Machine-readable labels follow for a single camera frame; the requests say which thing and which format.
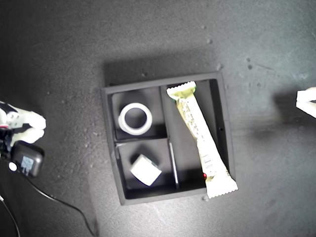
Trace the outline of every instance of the concrete floor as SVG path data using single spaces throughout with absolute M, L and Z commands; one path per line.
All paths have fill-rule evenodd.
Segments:
M 2 1 L 0 97 L 43 114 L 35 183 L 81 208 L 101 237 L 315 237 L 316 1 Z M 237 192 L 120 206 L 100 88 L 221 70 Z M 88 237 L 77 213 L 0 165 L 23 237 Z M 15 236 L 0 205 L 0 236 Z

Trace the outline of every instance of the white block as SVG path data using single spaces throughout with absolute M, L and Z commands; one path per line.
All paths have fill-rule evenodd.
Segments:
M 161 174 L 161 170 L 146 156 L 140 155 L 132 165 L 130 172 L 142 183 L 150 186 Z

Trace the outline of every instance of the candy bar wrapper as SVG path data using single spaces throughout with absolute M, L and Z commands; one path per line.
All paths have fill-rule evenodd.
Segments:
M 167 94 L 176 101 L 182 119 L 197 142 L 202 170 L 206 174 L 207 195 L 209 198 L 213 198 L 235 191 L 238 187 L 229 175 L 218 153 L 194 96 L 195 90 L 196 83 L 191 81 L 177 87 L 168 88 Z

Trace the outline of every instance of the white tape roll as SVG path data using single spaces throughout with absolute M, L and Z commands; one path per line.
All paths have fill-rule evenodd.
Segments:
M 126 120 L 125 120 L 125 116 L 126 116 L 126 113 L 131 109 L 140 109 L 140 110 L 144 111 L 144 113 L 146 114 L 147 119 L 146 119 L 145 124 L 142 127 L 132 128 L 132 127 L 127 125 Z M 120 115 L 118 117 L 119 127 L 124 132 L 127 132 L 131 135 L 134 135 L 134 136 L 142 135 L 145 132 L 147 132 L 150 129 L 150 127 L 152 126 L 152 123 L 153 123 L 152 113 L 145 105 L 140 104 L 140 103 L 131 103 L 131 104 L 126 105 L 122 109 L 122 111 L 120 112 Z

